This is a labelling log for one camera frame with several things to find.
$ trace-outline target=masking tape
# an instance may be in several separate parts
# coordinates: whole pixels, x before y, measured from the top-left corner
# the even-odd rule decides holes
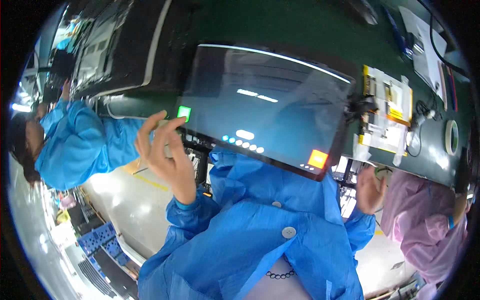
[[[447,122],[445,130],[445,149],[449,155],[455,155],[458,148],[458,127],[455,120]]]

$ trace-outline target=tablet screen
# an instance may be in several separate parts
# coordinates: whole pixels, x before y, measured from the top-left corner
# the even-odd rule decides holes
[[[188,116],[186,131],[318,175],[350,92],[350,79],[312,62],[201,44],[178,116]]]

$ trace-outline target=hand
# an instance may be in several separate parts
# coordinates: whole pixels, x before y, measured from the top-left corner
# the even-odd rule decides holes
[[[43,119],[43,117],[47,114],[48,110],[48,104],[45,102],[42,102],[38,104],[38,107],[36,108],[36,115],[35,115],[35,120],[40,121]]]
[[[358,176],[357,208],[368,215],[373,215],[380,207],[387,190],[386,177],[380,181],[380,187],[377,187],[377,181],[373,166],[363,169]]]
[[[63,100],[65,101],[70,100],[70,80],[68,78],[63,83],[63,88],[62,88],[60,97],[63,98]]]
[[[150,133],[157,127],[160,120],[167,115],[161,111],[149,117],[137,133],[135,148],[142,161],[161,179],[172,186],[172,191],[177,200],[189,205],[195,201],[196,185],[193,164],[185,155],[183,143],[175,129],[185,123],[186,117],[175,118],[158,128],[153,142],[150,144]],[[165,157],[165,144],[172,152],[172,159]]]

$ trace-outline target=blue crate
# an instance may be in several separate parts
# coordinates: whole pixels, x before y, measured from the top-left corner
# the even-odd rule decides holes
[[[106,245],[103,246],[105,251],[107,251],[112,257],[116,257],[120,253],[122,253],[122,249],[117,238],[109,241]]]
[[[115,229],[111,222],[93,229],[84,234],[77,241],[87,255],[93,254],[103,243],[116,236]]]
[[[129,260],[130,257],[128,257],[125,253],[122,253],[117,257],[117,262],[119,263],[119,265],[126,265]]]

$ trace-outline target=workbench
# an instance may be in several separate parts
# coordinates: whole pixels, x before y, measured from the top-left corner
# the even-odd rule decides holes
[[[342,6],[326,1],[206,0],[201,3],[202,8],[191,15],[188,36],[182,37],[186,43],[278,43],[318,51],[340,57],[356,66],[354,78],[357,81],[358,94],[363,92],[363,65],[368,65],[398,80],[401,75],[409,79],[409,86],[413,90],[414,112],[418,100],[427,105],[431,103],[431,89],[415,74],[411,61],[405,62],[400,57],[390,24],[378,0],[370,0],[379,16],[377,25],[358,22],[349,16]],[[400,32],[405,35],[397,6],[398,3],[387,5]],[[404,156],[399,166],[399,169],[447,186],[454,184],[461,147],[468,145],[468,132],[474,109],[470,101],[469,84],[456,80],[455,85],[458,112],[451,109],[450,99],[448,111],[445,112],[441,99],[436,98],[443,120],[427,120],[422,125],[420,154],[417,157]],[[168,92],[132,91],[125,93],[120,100],[112,101],[109,108],[116,115],[137,117],[148,117],[166,109],[169,117],[175,117],[176,97],[175,93]],[[103,105],[99,104],[98,108],[99,114],[107,114]],[[448,120],[455,120],[458,124],[459,145],[455,156],[449,156],[445,150],[445,127]],[[352,156],[353,135],[358,132],[359,123],[352,123],[348,129],[343,155]],[[419,150],[415,143],[409,149],[414,155]],[[393,153],[372,147],[370,153],[370,161],[394,167]]]

